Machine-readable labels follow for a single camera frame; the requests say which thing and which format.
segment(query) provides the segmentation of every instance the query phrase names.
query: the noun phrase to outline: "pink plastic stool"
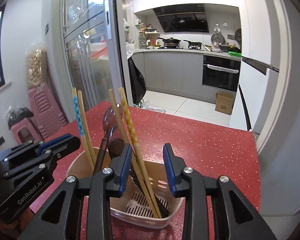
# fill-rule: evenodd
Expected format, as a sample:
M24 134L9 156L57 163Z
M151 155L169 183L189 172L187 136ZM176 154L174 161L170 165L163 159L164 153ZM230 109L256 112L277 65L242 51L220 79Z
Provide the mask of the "pink plastic stool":
M28 90L29 101L39 132L47 138L58 131L67 122L61 112L50 88L43 83L37 88Z
M28 130L28 132L30 133L30 136L24 137L22 135L22 130ZM25 118L22 121L14 124L11 127L11 131L12 131L13 136L18 144L25 143L31 139L34 139L36 142L42 141L42 137L40 136L36 127L31 122L30 118Z

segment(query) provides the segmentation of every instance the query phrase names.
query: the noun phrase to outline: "silver screw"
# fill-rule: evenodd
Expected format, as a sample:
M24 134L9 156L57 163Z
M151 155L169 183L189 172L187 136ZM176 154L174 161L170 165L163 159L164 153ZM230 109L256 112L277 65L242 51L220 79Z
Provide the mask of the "silver screw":
M184 171L185 173L192 173L192 172L193 172L193 169L190 168L190 167L185 167L185 168L183 168L183 171Z
M223 182L223 183L226 183L226 182L229 181L229 178L227 176L221 176L220 181Z
M71 182L74 182L75 181L75 176L69 176L67 177L67 182L71 183Z
M109 167L106 167L102 170L102 173L104 173L104 174L110 174L111 172L112 172L112 169Z

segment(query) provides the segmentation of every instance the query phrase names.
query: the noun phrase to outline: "red countertop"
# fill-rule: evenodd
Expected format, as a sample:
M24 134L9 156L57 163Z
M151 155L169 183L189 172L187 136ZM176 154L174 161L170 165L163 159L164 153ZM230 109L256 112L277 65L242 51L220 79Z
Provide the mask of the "red countertop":
M111 104L102 102L86 113L93 146L99 147L103 137L102 120ZM210 123L199 122L183 117L131 108L131 116L140 140L145 160L163 163L162 148L170 143L176 156L182 157L188 167L210 177L227 175L245 194L255 208L260 207L260 175L258 155L252 132L235 130ZM63 127L53 137L71 133L79 137L77 123ZM42 206L51 193L66 178L71 162L83 151L80 149L58 161L53 173L54 183L31 205L34 212ZM86 210L83 208L81 240L86 239ZM162 230L153 230L125 223L112 217L112 229L115 240L122 239L181 239L184 218L184 203Z

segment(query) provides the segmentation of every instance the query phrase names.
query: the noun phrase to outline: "chopstick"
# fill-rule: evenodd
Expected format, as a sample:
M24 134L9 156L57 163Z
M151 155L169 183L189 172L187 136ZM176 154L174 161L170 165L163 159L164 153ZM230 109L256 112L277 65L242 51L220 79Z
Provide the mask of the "chopstick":
M121 136L123 138L123 141L124 143L130 143L129 142L129 139L128 139L128 136L127 136L127 132L124 128L124 125L123 125L123 122L122 122L122 118L121 118L121 115L119 113L119 110L117 108L117 102L115 100L115 96L114 96L114 90L113 89L109 89L109 97L110 97L110 102L111 102L111 105L112 105L112 109L114 110L114 114L115 114L115 118L117 120L117 124L118 124L118 127L119 127L119 130L120 130L120 133L121 133ZM144 192L144 195L148 201L148 204L154 214L154 217L155 218L160 218L160 216L158 215L158 212L153 204L153 201L151 199L151 196L149 195L149 192L148 192L148 189L146 187L146 184L144 183L144 179L143 179L143 175L142 175L142 171L137 163L137 160L136 160L136 157L135 155L132 155L132 166L133 166L133 169L137 175L137 178L139 180L139 183L141 185L141 188Z
M82 126L83 126L83 130L84 130L84 134L85 134L86 139L87 139L89 152L90 152L91 159L92 159L93 166L94 166L96 164L96 159L97 158L96 158L96 155L95 155L95 152L94 152L94 149L93 149L93 145L92 145L92 141L91 141L91 137L90 137L90 132L89 132L88 124L87 124L86 112L84 110L83 97L82 97L82 91L81 90L78 90L78 102L79 102Z
M136 131L134 130L132 118L131 118L131 115L130 115L130 111L129 111L125 91L124 91L123 88L119 88L118 93L119 93L119 97L120 97L120 100L121 100L121 106L122 106L122 109L123 109L124 117L126 119L128 130L129 130L129 133L130 133L130 138L131 138L131 141L132 141L132 144L133 144L133 148L134 148L134 151L135 151L135 154L136 154L136 158L138 160L138 164L139 164L140 169L142 171L142 175L143 175L146 187L148 189L149 195L150 195L150 197L152 199L152 202L154 204L155 210L157 211L157 214L159 215L159 218L162 218L161 214L160 214L158 204L157 204L157 201L155 200L154 192L153 192L151 184L150 184L148 172L146 170L146 166L145 166L145 163L143 161L142 153L141 153L141 150L140 150L140 147L139 147L139 141L138 141L138 138L137 138L137 135L136 135Z
M91 154L90 154L90 151L89 151L87 139L85 137L84 129L83 129L83 126L82 126L82 120L81 120L81 115L80 115L80 108L79 108L78 95L77 95L77 89L76 88L72 89L72 98L73 98L74 112L75 112L75 117L77 119L77 124L78 124L78 129L79 129L79 132L80 132L81 141L82 141L82 144L83 144L83 147L84 147L89 165L90 165L90 167L92 169L92 172L93 172L94 165L93 165L93 161L92 161Z

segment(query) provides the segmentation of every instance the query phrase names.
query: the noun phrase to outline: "blue gripper pad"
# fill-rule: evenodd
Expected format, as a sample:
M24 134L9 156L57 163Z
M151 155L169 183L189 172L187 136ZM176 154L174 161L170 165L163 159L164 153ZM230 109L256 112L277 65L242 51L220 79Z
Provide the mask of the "blue gripper pad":
M46 150L49 150L54 144L57 144L59 142L62 142L63 140L66 140L70 138L72 135L70 133L67 133L65 135L62 135L58 138L55 138L51 141L48 141L46 143L43 143L42 145L39 146L38 151L36 152L37 156L41 156Z
M132 147L130 144L125 144L117 168L114 172L114 183L119 185L120 196L123 196L123 193L126 191L131 167L131 158Z
M186 167L181 157L174 155L171 144L163 146L163 161L167 173L170 192L174 197L180 197L183 191L182 169Z
M164 161L164 167L165 167L166 173L167 173L170 192L172 193L173 196L175 196L177 190L176 190L176 183L175 183L175 174L173 171L173 166L172 166L172 162L171 162L171 158L170 158L170 154L169 154L169 150L168 150L169 145L170 144L166 143L163 146L163 161Z

